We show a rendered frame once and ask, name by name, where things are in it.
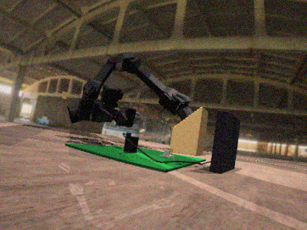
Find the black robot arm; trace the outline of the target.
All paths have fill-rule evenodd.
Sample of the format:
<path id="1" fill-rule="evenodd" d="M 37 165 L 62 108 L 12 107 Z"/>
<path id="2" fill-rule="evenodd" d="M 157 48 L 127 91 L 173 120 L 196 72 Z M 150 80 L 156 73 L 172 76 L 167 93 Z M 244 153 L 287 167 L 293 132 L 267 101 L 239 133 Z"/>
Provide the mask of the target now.
<path id="1" fill-rule="evenodd" d="M 117 65 L 116 63 L 121 60 L 123 60 L 122 65 Z M 173 115 L 178 114 L 183 121 L 193 113 L 189 106 L 190 97 L 179 93 L 174 88 L 166 87 L 151 72 L 142 66 L 140 59 L 132 52 L 120 53 L 115 57 L 109 57 L 108 61 L 95 77 L 85 83 L 82 98 L 92 99 L 94 103 L 99 100 L 100 103 L 114 104 L 117 108 L 118 104 L 116 102 L 121 100 L 123 96 L 121 88 L 117 86 L 104 86 L 101 92 L 101 98 L 98 99 L 104 82 L 113 70 L 120 72 L 127 71 L 129 74 L 137 75 L 146 85 L 158 94 L 159 104 L 161 104 L 164 109 L 169 110 Z M 179 104 L 180 106 L 178 106 Z M 83 121 L 77 116 L 79 105 L 80 102 L 67 104 L 72 124 L 77 121 Z"/>

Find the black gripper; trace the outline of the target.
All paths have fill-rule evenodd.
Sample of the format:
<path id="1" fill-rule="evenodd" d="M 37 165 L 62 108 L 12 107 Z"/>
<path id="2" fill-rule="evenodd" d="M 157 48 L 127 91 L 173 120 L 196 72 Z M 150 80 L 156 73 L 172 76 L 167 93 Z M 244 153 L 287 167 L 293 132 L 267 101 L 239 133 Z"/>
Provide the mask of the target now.
<path id="1" fill-rule="evenodd" d="M 98 123 L 115 121 L 117 126 L 132 127 L 136 110 L 128 107 L 120 107 L 119 112 L 114 104 L 100 103 L 99 100 L 83 98 L 80 101 L 77 116 L 81 120 L 96 121 Z M 91 116 L 91 119 L 90 119 Z M 116 117 L 115 117 L 116 116 Z"/>

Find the green circuit board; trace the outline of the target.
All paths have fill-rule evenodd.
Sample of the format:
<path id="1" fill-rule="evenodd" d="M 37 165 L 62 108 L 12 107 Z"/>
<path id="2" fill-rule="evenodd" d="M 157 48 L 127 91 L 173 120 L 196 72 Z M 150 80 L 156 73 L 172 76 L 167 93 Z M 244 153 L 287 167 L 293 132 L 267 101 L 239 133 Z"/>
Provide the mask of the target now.
<path id="1" fill-rule="evenodd" d="M 65 146 L 85 151 L 91 154 L 100 155 L 106 159 L 116 160 L 129 165 L 136 165 L 149 170 L 162 171 L 162 172 L 174 171 L 176 169 L 180 169 L 197 163 L 182 163 L 182 162 L 161 163 L 155 160 L 161 160 L 161 161 L 180 160 L 180 161 L 189 161 L 189 162 L 196 161 L 198 163 L 206 161 L 206 159 L 203 158 L 199 159 L 186 155 L 172 154 L 173 149 L 171 150 L 171 148 L 168 148 L 167 150 L 167 147 L 164 152 L 138 147 L 145 154 L 154 159 L 151 160 L 138 149 L 136 153 L 124 152 L 125 146 L 80 145 L 78 143 L 66 143 Z"/>

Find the black cable with plug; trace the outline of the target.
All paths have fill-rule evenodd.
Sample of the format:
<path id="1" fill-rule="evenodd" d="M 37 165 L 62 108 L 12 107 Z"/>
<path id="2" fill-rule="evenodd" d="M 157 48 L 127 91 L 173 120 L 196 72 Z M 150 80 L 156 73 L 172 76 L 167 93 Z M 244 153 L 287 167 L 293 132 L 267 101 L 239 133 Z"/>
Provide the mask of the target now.
<path id="1" fill-rule="evenodd" d="M 124 147 L 124 152 L 127 152 L 127 153 L 136 153 L 137 152 L 137 149 L 140 150 L 138 147 L 137 147 L 137 144 L 138 144 L 138 139 L 139 137 L 131 137 L 131 133 L 123 133 L 126 141 L 125 141 L 125 147 Z M 125 136 L 126 135 L 126 136 Z M 145 154 L 142 150 L 140 150 L 143 154 Z M 149 159 L 151 160 L 154 160 L 153 158 L 151 158 L 150 156 L 148 156 L 147 154 L 145 154 Z M 197 164 L 200 164 L 200 165 L 204 165 L 204 164 L 208 164 L 210 163 L 209 162 L 205 162 L 205 163 L 198 163 L 196 161 L 194 162 L 189 162 L 189 161 L 180 161 L 180 160 L 168 160 L 168 161 L 161 161 L 161 160 L 155 160 L 157 162 L 161 162 L 161 163 L 167 163 L 167 162 L 182 162 L 182 163 L 197 163 Z"/>

